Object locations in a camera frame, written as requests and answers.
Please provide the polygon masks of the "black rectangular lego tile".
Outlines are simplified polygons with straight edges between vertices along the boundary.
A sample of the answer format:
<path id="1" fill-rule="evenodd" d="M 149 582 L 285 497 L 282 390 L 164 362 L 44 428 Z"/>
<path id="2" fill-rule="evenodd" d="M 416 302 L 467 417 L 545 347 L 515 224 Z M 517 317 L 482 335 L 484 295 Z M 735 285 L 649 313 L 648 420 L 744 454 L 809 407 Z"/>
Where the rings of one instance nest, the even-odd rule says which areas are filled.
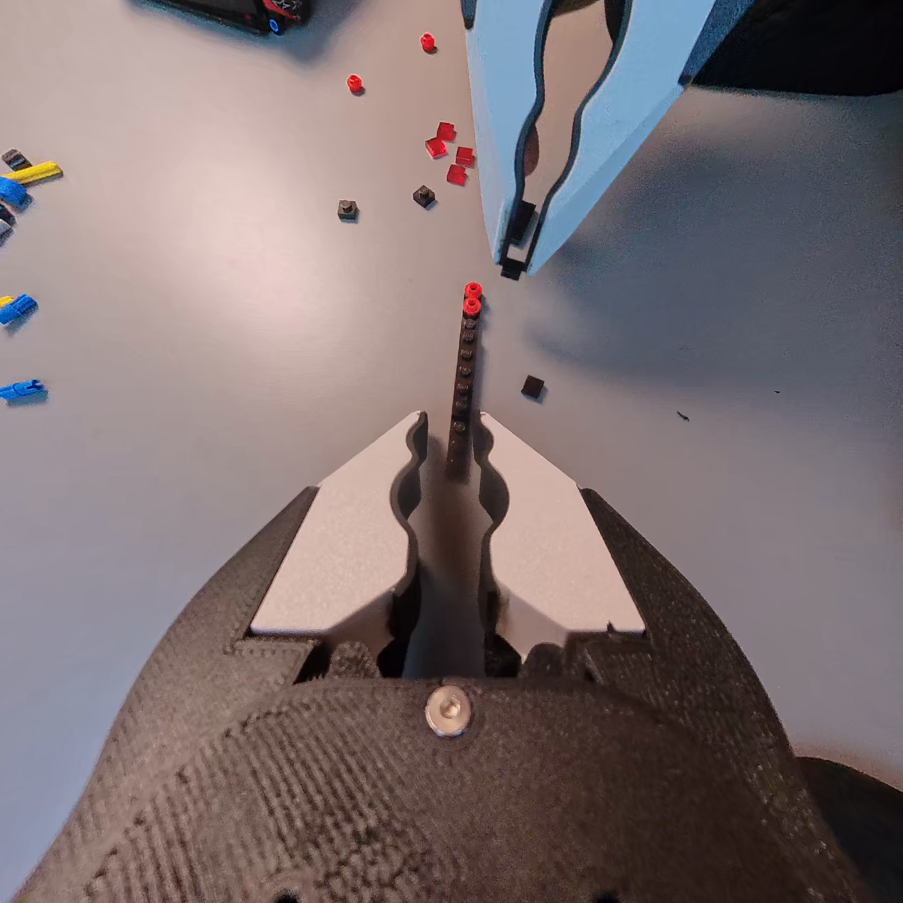
<path id="1" fill-rule="evenodd" d="M 525 262 L 511 255 L 511 248 L 520 248 L 529 237 L 535 219 L 536 205 L 521 199 L 508 223 L 499 261 L 503 277 L 517 281 L 525 271 Z"/>

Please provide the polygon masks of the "red black lego car model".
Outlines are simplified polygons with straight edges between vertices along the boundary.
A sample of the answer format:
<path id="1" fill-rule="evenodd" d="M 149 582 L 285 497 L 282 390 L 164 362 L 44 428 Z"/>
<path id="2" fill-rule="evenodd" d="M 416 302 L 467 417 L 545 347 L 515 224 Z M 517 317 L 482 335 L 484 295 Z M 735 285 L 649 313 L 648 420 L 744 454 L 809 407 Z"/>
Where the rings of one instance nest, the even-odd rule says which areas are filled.
<path id="1" fill-rule="evenodd" d="M 135 1 L 261 36 L 281 36 L 309 22 L 311 1 Z"/>

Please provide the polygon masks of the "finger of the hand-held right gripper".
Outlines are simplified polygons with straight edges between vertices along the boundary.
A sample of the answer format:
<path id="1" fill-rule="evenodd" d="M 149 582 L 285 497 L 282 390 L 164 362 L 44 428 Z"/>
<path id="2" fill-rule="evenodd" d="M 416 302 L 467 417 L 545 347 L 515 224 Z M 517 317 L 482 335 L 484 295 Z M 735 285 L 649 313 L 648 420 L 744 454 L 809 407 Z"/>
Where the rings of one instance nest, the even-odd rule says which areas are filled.
<path id="1" fill-rule="evenodd" d="M 601 79 L 574 120 L 568 164 L 550 191 L 525 271 L 535 275 L 615 181 L 674 101 L 714 1 L 626 2 Z"/>
<path id="2" fill-rule="evenodd" d="M 524 199 L 525 139 L 545 103 L 543 52 L 553 9 L 552 1 L 460 2 L 481 209 L 497 265 Z"/>

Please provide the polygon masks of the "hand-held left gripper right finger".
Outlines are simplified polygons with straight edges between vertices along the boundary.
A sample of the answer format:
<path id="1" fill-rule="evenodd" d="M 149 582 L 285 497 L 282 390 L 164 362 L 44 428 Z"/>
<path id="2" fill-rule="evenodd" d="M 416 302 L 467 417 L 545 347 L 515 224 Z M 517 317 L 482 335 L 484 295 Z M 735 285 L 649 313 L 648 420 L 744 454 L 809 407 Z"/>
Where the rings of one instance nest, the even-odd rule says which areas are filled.
<path id="1" fill-rule="evenodd" d="M 477 417 L 487 669 L 535 649 L 642 641 L 647 625 L 578 484 L 488 412 Z"/>

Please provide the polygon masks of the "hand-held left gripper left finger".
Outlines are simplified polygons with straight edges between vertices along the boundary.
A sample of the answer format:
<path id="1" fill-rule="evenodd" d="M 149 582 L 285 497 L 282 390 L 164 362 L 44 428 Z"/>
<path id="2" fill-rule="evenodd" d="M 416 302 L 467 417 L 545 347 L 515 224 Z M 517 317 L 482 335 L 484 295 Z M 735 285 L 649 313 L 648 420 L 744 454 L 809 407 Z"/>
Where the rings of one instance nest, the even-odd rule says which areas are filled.
<path id="1" fill-rule="evenodd" d="M 364 645 L 404 669 L 421 611 L 418 542 L 428 416 L 413 411 L 315 488 L 249 624 L 254 638 Z"/>

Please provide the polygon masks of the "black chair seat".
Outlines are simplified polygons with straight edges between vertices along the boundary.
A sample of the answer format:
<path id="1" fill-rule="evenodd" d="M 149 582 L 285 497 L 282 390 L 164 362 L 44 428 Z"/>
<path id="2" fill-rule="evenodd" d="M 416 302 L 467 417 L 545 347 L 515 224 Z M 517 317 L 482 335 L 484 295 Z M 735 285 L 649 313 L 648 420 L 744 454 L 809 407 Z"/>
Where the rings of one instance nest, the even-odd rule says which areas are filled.
<path id="1" fill-rule="evenodd" d="M 811 796 L 875 901 L 902 900 L 902 794 L 846 765 L 797 763 Z"/>

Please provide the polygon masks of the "long black lego plate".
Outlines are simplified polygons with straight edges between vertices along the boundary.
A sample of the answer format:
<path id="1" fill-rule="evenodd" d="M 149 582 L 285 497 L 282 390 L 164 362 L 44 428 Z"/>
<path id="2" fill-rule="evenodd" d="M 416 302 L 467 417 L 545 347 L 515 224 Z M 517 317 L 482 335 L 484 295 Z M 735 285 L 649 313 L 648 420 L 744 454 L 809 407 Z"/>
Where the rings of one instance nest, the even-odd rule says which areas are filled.
<path id="1" fill-rule="evenodd" d="M 448 479 L 456 482 L 463 482 L 468 477 L 469 463 L 472 457 L 477 409 L 476 397 L 480 377 L 480 352 L 480 317 L 466 319 L 462 314 L 445 459 L 445 475 Z"/>

